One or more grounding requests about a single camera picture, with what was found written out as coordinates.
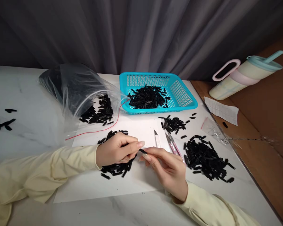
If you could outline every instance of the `red wire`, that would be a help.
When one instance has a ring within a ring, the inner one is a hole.
[[[70,139],[72,139],[72,138],[78,137],[78,136],[83,135],[83,134],[85,134],[85,133],[81,133],[81,134],[79,134],[79,135],[76,135],[76,136],[71,137],[71,138],[67,138],[67,139],[65,139],[65,140],[70,140]]]

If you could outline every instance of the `blue plastic basket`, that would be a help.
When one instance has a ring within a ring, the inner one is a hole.
[[[145,86],[160,86],[166,89],[168,100],[168,108],[159,106],[155,109],[133,109],[129,105],[129,101],[123,105],[123,109],[130,115],[162,113],[162,112],[178,112],[187,109],[195,109],[198,106],[197,101],[188,90],[182,80],[175,74],[169,73],[139,73],[139,72],[124,72],[119,76],[120,90],[128,95],[133,94],[132,90]]]

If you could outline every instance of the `water bottle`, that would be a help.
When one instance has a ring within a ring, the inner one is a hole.
[[[283,51],[279,50],[267,58],[260,56],[248,56],[247,61],[241,65],[241,62],[238,59],[228,61],[213,75],[212,79],[214,81],[222,80],[222,82],[218,83],[209,91],[210,96],[216,100],[224,100],[245,87],[254,85],[261,79],[281,70],[283,67],[273,60],[282,54]],[[228,71],[223,77],[216,78],[216,75],[218,75],[220,71],[233,62],[236,63],[235,67]]]

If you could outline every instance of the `person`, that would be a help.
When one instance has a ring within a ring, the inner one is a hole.
[[[10,217],[12,202],[25,197],[45,203],[68,177],[102,166],[126,163],[135,157],[144,141],[118,132],[100,145],[63,147],[53,153],[6,160],[0,164],[0,226]],[[182,159],[162,148],[144,149],[140,161],[151,166],[172,201],[199,225],[259,225],[238,206],[186,181]]]

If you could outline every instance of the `sleeve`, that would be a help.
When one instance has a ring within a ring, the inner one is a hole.
[[[204,189],[188,182],[189,190],[186,201],[176,204],[201,226],[260,226],[238,206],[225,201],[218,195],[212,195]]]
[[[68,148],[53,153],[11,159],[0,164],[0,225],[6,225],[11,203],[25,197],[45,203],[67,178],[96,164],[98,145]]]

